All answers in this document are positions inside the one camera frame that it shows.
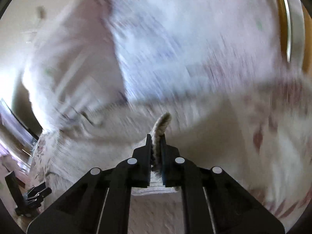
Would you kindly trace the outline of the beige cable-knit sweater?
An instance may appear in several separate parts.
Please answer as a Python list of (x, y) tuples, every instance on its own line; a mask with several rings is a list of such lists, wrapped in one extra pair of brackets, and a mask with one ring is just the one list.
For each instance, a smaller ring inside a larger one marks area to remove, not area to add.
[(174, 193), (165, 188), (160, 177), (159, 140), (170, 124), (171, 116), (116, 113), (81, 117), (72, 128), (54, 133), (45, 144), (45, 178), (57, 190), (66, 190), (91, 168), (108, 170), (129, 158), (134, 149), (152, 137), (152, 173), (150, 187), (134, 188), (132, 194), (144, 196)]

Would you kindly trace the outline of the floral bed quilt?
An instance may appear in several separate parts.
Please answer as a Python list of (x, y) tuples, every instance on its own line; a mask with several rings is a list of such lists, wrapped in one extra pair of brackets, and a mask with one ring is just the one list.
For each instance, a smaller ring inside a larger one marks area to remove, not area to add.
[(115, 167), (165, 134), (202, 168), (219, 166), (289, 231), (311, 200), (311, 79), (275, 79), (242, 92), (104, 107), (43, 133), (28, 186), (45, 182), (47, 208), (91, 168)]

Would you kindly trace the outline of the pink floral pillow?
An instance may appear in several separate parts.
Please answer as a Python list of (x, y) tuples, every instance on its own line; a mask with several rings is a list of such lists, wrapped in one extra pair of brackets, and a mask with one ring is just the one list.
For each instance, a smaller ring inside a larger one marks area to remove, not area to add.
[(76, 0), (39, 32), (22, 82), (45, 131), (125, 99), (122, 73), (102, 0)]

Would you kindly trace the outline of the blue printed pillow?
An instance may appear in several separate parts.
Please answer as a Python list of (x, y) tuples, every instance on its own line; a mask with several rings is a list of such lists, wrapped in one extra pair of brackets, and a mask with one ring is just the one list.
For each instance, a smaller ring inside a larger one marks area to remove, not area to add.
[(283, 67), (276, 0), (108, 0), (129, 101), (233, 91)]

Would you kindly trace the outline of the wooden headboard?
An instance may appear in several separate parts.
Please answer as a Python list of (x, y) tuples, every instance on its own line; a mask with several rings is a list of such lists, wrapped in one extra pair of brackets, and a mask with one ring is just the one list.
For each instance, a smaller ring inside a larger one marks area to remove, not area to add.
[(288, 66), (311, 76), (311, 0), (276, 0), (280, 47)]

